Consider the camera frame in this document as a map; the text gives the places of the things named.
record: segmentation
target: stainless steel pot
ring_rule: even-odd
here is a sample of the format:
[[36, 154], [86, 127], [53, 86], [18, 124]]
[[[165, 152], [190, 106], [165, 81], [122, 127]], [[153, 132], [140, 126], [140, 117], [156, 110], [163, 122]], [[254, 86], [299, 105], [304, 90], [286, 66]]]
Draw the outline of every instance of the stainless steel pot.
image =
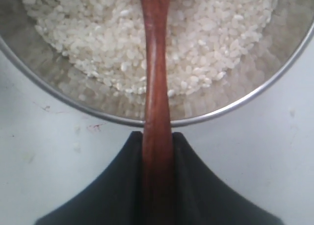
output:
[[[311, 40], [313, 18], [314, 0], [279, 0], [261, 41], [265, 45], [272, 40], [272, 45], [262, 50], [257, 44], [237, 68], [210, 88], [171, 99], [172, 125], [218, 117], [270, 87]], [[0, 49], [27, 77], [66, 104], [105, 120], [143, 125], [144, 97], [116, 97], [115, 90], [86, 78], [37, 34], [19, 0], [0, 0]]]

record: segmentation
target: white countertop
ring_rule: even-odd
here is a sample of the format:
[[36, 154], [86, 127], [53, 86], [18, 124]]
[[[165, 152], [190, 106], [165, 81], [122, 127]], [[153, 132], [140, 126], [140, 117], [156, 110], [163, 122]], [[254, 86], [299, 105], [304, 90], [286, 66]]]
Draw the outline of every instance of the white countertop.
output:
[[[176, 129], [228, 185], [287, 225], [314, 224], [313, 54], [314, 41], [244, 107]], [[75, 196], [132, 130], [52, 98], [0, 52], [0, 224], [32, 225]]]

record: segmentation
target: wooden spoon handle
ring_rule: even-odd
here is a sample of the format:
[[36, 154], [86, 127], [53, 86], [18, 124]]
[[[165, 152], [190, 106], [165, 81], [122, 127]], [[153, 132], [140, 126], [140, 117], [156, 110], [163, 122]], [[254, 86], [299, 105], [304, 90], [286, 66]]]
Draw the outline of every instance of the wooden spoon handle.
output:
[[143, 137], [143, 192], [147, 225], [172, 225], [175, 213], [174, 149], [166, 78], [166, 25], [170, 0], [141, 0], [147, 59]]

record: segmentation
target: rice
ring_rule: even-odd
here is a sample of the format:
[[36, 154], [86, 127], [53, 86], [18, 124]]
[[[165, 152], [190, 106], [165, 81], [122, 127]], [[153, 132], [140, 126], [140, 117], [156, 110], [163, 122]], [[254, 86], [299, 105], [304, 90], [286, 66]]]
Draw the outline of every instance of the rice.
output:
[[[22, 1], [38, 33], [77, 69], [118, 92], [146, 92], [140, 0]], [[168, 96], [208, 88], [234, 69], [262, 39], [277, 2], [171, 0]]]

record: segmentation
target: white surface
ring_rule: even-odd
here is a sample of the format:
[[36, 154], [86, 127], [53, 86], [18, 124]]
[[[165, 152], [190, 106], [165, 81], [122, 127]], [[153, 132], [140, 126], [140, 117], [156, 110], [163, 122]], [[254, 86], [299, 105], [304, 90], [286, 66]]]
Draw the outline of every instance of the white surface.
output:
[[[244, 107], [176, 129], [218, 176], [287, 225], [314, 224], [313, 52], [314, 41]], [[62, 104], [0, 53], [0, 224], [31, 225], [69, 200], [106, 168], [132, 130]]]

